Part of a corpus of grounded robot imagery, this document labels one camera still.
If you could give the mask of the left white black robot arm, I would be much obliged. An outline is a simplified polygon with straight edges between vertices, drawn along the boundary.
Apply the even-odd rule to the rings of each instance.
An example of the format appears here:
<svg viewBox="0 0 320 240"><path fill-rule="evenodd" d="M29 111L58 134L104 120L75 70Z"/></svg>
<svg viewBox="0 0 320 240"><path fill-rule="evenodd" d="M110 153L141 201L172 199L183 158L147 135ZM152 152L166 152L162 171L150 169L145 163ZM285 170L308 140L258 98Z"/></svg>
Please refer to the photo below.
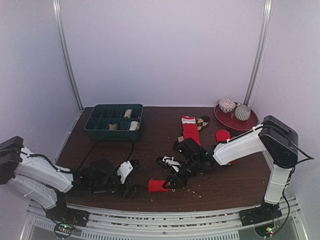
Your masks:
<svg viewBox="0 0 320 240"><path fill-rule="evenodd" d="M61 222L72 218L66 196L81 198L89 194L118 192L128 198L135 191L128 177L141 166L137 159L115 167L106 160L91 162L88 167L71 170L53 164L47 156L33 153L24 140L14 136L0 144L0 183L14 187L26 198L52 211Z"/></svg>

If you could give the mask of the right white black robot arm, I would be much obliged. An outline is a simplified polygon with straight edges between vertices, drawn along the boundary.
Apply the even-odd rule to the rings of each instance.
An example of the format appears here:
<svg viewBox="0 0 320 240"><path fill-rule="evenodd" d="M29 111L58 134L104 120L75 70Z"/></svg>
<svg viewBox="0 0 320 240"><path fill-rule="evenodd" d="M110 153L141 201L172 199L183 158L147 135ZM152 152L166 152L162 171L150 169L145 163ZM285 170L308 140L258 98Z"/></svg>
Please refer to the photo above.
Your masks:
<svg viewBox="0 0 320 240"><path fill-rule="evenodd" d="M266 221L276 212L275 205L280 202L291 171L298 163L297 144L297 132L268 115L261 124L232 139L217 143L210 150L206 150L194 139L186 138L176 147L185 158L185 162L179 162L169 156L160 156L156 163L172 169L162 187L180 189L199 171L210 171L215 165L226 166L232 161L259 152L269 154L273 160L273 167L263 198L264 204L256 210L258 219Z"/></svg>

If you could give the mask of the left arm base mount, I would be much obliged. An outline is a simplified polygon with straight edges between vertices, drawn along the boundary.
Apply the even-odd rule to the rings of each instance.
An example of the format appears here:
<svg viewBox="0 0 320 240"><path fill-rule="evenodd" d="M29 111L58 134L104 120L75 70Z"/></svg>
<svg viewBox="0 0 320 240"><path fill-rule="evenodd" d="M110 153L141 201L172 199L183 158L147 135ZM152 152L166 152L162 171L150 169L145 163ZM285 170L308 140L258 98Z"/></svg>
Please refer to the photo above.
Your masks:
<svg viewBox="0 0 320 240"><path fill-rule="evenodd" d="M45 209L45 216L54 223L53 233L62 240L69 238L72 234L79 232L78 227L86 227L90 213L69 207L54 207Z"/></svg>

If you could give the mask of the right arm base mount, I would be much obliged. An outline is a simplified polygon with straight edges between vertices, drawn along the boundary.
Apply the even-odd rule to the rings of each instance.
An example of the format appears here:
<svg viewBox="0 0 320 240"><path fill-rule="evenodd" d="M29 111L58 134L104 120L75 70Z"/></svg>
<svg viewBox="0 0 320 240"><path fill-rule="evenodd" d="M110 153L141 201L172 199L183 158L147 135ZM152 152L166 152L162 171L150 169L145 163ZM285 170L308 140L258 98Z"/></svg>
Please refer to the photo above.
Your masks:
<svg viewBox="0 0 320 240"><path fill-rule="evenodd" d="M272 237L280 226L282 211L279 204L262 203L239 212L242 226L254 226L255 233L262 238Z"/></svg>

